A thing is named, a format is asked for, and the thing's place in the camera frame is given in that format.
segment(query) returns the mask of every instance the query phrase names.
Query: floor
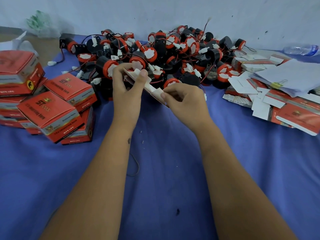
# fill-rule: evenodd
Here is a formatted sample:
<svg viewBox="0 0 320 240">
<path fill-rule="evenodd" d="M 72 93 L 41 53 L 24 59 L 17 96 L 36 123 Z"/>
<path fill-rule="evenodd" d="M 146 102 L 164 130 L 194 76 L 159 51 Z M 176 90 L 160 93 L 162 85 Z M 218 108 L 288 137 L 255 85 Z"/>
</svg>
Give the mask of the floor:
<svg viewBox="0 0 320 240">
<path fill-rule="evenodd" d="M 0 42 L 10 41 L 22 33 L 23 31 L 18 28 L 0 27 Z M 33 48 L 38 52 L 43 67 L 47 66 L 48 61 L 51 61 L 60 52 L 59 39 L 39 39 L 37 36 L 27 34 L 26 40 L 30 41 Z"/>
</svg>

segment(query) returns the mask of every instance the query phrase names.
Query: red box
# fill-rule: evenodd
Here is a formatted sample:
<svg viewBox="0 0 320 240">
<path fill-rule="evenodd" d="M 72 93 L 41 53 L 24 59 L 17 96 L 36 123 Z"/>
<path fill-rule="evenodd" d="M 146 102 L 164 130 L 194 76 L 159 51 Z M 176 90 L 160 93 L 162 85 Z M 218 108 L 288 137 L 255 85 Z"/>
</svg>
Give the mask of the red box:
<svg viewBox="0 0 320 240">
<path fill-rule="evenodd" d="M 20 124 L 21 120 L 22 119 L 5 118 L 0 116 L 0 125 L 24 129 L 24 127 Z"/>
<path fill-rule="evenodd" d="M 0 96 L 32 94 L 44 73 L 33 52 L 0 51 Z"/>
<path fill-rule="evenodd" d="M 54 143 L 84 124 L 72 105 L 50 91 L 23 101 L 17 108 Z"/>
<path fill-rule="evenodd" d="M 84 125 L 64 138 L 61 141 L 61 144 L 68 145 L 92 141 L 92 134 L 94 130 L 94 109 L 90 107 L 89 109 L 81 112 L 80 116 Z"/>
<path fill-rule="evenodd" d="M 43 135 L 43 133 L 40 130 L 40 128 L 38 126 L 36 126 L 34 123 L 32 123 L 30 120 L 28 120 L 28 119 L 19 119 L 19 123 L 31 135 Z"/>
<path fill-rule="evenodd" d="M 47 89 L 81 112 L 97 101 L 91 85 L 70 73 L 62 74 L 44 84 Z"/>
<path fill-rule="evenodd" d="M 30 96 L 7 96 L 0 97 L 0 116 L 7 118 L 25 118 L 25 116 L 18 110 L 17 105 L 22 101 L 25 101 L 32 96 L 36 96 L 42 92 L 45 92 L 47 89 L 43 85 L 47 79 L 43 77 L 38 84 L 38 87 L 35 89 L 34 93 Z"/>
</svg>

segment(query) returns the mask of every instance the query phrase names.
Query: person's right hand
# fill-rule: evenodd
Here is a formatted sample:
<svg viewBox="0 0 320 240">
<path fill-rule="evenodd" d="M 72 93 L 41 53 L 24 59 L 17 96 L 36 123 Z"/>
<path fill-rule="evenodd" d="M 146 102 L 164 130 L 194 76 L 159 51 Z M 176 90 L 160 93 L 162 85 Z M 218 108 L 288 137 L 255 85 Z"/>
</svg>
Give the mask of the person's right hand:
<svg viewBox="0 0 320 240">
<path fill-rule="evenodd" d="M 194 133 L 212 123 L 202 89 L 183 83 L 166 87 L 161 94 L 174 115 Z"/>
</svg>

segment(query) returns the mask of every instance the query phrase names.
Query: person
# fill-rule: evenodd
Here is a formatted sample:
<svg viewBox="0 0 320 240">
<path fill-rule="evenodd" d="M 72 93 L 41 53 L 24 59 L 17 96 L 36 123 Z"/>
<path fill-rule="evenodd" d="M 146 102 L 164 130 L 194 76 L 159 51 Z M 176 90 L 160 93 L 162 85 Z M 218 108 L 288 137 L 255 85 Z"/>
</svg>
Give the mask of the person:
<svg viewBox="0 0 320 240">
<path fill-rule="evenodd" d="M 123 63 L 113 70 L 112 124 L 40 239 L 118 239 L 131 136 L 148 76 L 142 70 L 127 91 L 122 75 L 124 68 L 131 67 Z M 161 96 L 173 114 L 198 139 L 219 239 L 297 239 L 211 120 L 202 90 L 176 83 L 163 91 Z"/>
</svg>

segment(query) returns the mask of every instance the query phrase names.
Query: plastic water bottle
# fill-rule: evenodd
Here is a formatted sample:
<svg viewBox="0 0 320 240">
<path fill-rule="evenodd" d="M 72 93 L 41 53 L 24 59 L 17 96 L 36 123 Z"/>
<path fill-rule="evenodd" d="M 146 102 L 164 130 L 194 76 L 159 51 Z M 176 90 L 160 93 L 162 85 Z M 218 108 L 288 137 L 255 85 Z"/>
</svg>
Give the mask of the plastic water bottle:
<svg viewBox="0 0 320 240">
<path fill-rule="evenodd" d="M 283 48 L 290 55 L 314 56 L 320 53 L 319 46 L 314 44 L 291 44 Z"/>
</svg>

